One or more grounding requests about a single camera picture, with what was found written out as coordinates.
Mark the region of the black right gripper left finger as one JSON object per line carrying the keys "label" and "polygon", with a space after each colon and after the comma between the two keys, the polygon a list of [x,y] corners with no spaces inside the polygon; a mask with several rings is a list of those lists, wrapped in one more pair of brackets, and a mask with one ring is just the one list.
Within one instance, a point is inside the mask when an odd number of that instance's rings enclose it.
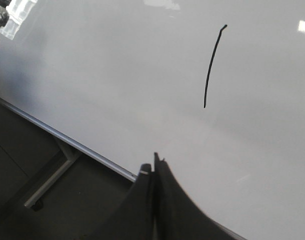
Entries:
{"label": "black right gripper left finger", "polygon": [[142,164],[125,199],[91,234],[92,240],[151,240],[154,229],[154,173]]}

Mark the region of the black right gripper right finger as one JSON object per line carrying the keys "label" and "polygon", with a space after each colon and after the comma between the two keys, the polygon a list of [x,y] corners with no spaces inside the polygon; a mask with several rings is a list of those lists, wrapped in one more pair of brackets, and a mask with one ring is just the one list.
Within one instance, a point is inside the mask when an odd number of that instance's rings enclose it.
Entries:
{"label": "black right gripper right finger", "polygon": [[160,240],[235,240],[190,199],[168,163],[154,153],[154,204]]}

